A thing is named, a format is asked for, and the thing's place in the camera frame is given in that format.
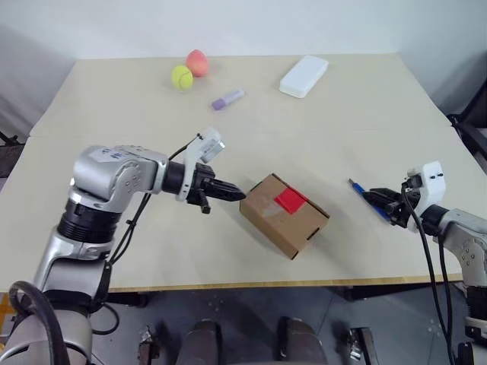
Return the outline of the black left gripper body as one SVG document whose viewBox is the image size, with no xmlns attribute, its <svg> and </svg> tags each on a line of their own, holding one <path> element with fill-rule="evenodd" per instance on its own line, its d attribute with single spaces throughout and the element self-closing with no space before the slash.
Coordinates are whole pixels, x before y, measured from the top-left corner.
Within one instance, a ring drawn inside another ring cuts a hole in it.
<svg viewBox="0 0 487 365">
<path fill-rule="evenodd" d="M 209 214 L 211 207 L 208 203 L 209 192 L 212 180 L 215 178 L 214 170 L 206 164 L 197 163 L 193 181 L 188 193 L 188 203 L 200 207 L 203 214 Z"/>
</svg>

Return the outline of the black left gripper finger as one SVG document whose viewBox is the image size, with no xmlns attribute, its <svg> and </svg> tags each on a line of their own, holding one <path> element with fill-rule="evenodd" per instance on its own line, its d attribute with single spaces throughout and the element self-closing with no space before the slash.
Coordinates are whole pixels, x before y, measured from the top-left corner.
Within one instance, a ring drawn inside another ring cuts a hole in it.
<svg viewBox="0 0 487 365">
<path fill-rule="evenodd" d="M 246 198 L 246 195 L 239 189 L 237 190 L 207 189 L 205 191 L 205 194 L 210 198 L 215 198 L 226 202 L 238 202 Z"/>
<path fill-rule="evenodd" d="M 243 194 L 233 183 L 219 179 L 209 179 L 205 184 L 205 191 L 207 194 Z"/>
</svg>

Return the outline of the red tape seal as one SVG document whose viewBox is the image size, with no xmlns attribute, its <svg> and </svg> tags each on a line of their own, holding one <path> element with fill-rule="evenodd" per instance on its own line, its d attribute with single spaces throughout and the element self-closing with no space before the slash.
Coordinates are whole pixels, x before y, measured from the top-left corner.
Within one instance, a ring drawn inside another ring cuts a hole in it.
<svg viewBox="0 0 487 365">
<path fill-rule="evenodd" d="M 274 202 L 283 208 L 288 214 L 294 214 L 303 205 L 307 204 L 308 199 L 298 190 L 287 186 L 274 198 Z"/>
</svg>

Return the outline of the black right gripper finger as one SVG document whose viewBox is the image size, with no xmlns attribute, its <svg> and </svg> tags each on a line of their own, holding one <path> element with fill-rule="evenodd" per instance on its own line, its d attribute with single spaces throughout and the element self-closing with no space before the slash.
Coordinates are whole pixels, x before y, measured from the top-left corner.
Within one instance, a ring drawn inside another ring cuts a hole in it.
<svg viewBox="0 0 487 365">
<path fill-rule="evenodd" d="M 369 204 L 383 217 L 386 221 L 396 221 L 396 202 L 383 202 L 372 199 Z"/>
<path fill-rule="evenodd" d="M 400 194 L 388 188 L 373 188 L 363 192 L 367 202 L 399 202 Z"/>
</svg>

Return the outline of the brown cardboard box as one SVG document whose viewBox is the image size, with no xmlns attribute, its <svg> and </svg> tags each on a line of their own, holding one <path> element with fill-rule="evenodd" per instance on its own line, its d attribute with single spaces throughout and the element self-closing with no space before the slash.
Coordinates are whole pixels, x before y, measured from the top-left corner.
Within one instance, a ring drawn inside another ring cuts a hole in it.
<svg viewBox="0 0 487 365">
<path fill-rule="evenodd" d="M 329 215 L 309 198 L 307 204 L 296 213 L 288 214 L 274 202 L 274 198 L 287 186 L 292 187 L 278 175 L 271 173 L 240 201 L 239 210 L 255 228 L 292 260 L 327 225 Z"/>
</svg>

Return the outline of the white rectangular case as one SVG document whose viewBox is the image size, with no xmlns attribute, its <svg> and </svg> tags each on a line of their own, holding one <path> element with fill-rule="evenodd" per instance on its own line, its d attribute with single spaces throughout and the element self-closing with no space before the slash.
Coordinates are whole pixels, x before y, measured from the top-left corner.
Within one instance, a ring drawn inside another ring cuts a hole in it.
<svg viewBox="0 0 487 365">
<path fill-rule="evenodd" d="M 329 62 L 316 56 L 303 56 L 280 80 L 279 91 L 298 99 L 305 98 L 329 67 Z"/>
</svg>

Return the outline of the black stand leg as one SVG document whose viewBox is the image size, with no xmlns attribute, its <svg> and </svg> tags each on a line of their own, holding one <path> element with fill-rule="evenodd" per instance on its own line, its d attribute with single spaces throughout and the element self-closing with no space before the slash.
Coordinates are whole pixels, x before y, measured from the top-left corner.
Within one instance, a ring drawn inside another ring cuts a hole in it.
<svg viewBox="0 0 487 365">
<path fill-rule="evenodd" d="M 7 178 L 20 158 L 24 144 L 18 141 L 16 135 L 8 137 L 1 130 L 0 140 L 3 142 L 0 143 L 0 178 Z"/>
</svg>

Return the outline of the metal table foot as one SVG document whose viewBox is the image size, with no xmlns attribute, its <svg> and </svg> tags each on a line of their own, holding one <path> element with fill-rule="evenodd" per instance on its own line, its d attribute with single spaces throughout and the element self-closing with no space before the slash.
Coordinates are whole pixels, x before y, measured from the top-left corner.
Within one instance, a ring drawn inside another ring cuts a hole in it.
<svg viewBox="0 0 487 365">
<path fill-rule="evenodd" d="M 374 339 L 368 327 L 351 328 L 348 334 L 349 357 L 354 361 L 364 360 L 366 365 L 380 365 Z"/>
<path fill-rule="evenodd" d="M 138 365 L 152 365 L 161 355 L 161 346 L 156 334 L 147 325 L 141 332 L 138 344 Z"/>
</svg>

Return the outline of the blue pen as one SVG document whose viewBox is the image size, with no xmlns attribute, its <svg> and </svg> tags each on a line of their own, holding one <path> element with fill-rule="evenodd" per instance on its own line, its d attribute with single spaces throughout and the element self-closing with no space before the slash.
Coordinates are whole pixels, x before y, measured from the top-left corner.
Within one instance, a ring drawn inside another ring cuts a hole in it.
<svg viewBox="0 0 487 365">
<path fill-rule="evenodd" d="M 381 210 L 379 207 L 371 204 L 369 201 L 367 201 L 365 199 L 364 194 L 366 193 L 366 191 L 360 184 L 358 184 L 357 182 L 355 182 L 352 179 L 348 179 L 348 183 L 352 187 L 352 189 L 362 198 L 362 200 L 366 204 L 368 204 L 377 213 L 378 216 L 380 216 L 388 224 L 390 223 L 390 218 L 386 215 L 386 213 L 383 210 Z"/>
</svg>

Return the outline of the pink peach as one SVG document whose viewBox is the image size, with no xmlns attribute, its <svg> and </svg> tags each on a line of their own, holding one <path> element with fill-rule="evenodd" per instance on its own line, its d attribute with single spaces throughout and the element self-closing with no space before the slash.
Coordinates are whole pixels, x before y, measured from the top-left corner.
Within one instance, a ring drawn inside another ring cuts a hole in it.
<svg viewBox="0 0 487 365">
<path fill-rule="evenodd" d="M 192 72 L 194 77 L 204 77 L 208 73 L 208 59 L 201 50 L 194 49 L 186 57 L 186 67 Z"/>
</svg>

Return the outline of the yellow tennis ball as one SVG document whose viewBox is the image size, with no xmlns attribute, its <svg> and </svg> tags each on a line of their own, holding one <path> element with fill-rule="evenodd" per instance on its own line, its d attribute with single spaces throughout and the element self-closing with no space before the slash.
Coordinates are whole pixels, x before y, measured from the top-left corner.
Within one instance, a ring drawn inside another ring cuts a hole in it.
<svg viewBox="0 0 487 365">
<path fill-rule="evenodd" d="M 193 86 L 193 73 L 185 65 L 177 65 L 171 72 L 171 82 L 178 90 L 189 90 Z"/>
</svg>

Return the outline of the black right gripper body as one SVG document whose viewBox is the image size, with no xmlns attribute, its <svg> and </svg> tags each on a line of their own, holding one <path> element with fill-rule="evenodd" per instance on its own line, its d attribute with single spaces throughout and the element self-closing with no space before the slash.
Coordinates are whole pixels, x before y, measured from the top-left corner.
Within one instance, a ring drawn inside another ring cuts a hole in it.
<svg viewBox="0 0 487 365">
<path fill-rule="evenodd" d="M 411 188 L 408 183 L 404 182 L 401 185 L 401 191 L 394 192 L 392 194 L 392 202 L 388 204 L 388 214 L 392 224 L 399 225 L 402 228 L 407 228 L 409 219 L 412 215 L 407 208 L 403 193 L 406 194 L 410 207 L 412 209 L 416 207 L 420 199 L 419 191 Z"/>
</svg>

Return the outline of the black chair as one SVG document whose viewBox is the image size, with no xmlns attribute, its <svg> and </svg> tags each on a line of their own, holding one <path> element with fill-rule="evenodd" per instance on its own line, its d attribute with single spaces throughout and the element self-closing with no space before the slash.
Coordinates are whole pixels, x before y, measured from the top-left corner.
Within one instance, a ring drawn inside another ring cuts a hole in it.
<svg viewBox="0 0 487 365">
<path fill-rule="evenodd" d="M 458 114 L 449 114 L 447 119 L 469 152 L 479 153 L 487 160 L 487 81 L 485 81 L 466 108 Z"/>
</svg>

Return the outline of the purple highlighter pen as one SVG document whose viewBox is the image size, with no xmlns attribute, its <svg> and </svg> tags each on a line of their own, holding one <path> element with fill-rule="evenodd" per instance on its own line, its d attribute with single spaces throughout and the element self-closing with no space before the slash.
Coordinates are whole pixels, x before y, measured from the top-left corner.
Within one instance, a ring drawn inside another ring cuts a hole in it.
<svg viewBox="0 0 487 365">
<path fill-rule="evenodd" d="M 241 89 L 233 90 L 230 93 L 225 94 L 223 97 L 218 98 L 212 102 L 212 109 L 219 111 L 227 106 L 230 106 L 235 101 L 241 99 L 245 95 L 245 92 Z"/>
</svg>

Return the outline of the dark rounded shape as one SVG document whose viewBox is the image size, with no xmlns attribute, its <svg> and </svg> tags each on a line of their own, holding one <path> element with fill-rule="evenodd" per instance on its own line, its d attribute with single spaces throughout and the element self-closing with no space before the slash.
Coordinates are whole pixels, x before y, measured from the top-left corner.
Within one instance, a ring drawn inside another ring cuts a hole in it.
<svg viewBox="0 0 487 365">
<path fill-rule="evenodd" d="M 283 316 L 277 328 L 276 360 L 327 365 L 322 343 L 313 328 L 299 318 Z"/>
<path fill-rule="evenodd" d="M 177 365 L 221 365 L 221 327 L 204 319 L 183 340 Z"/>
</svg>

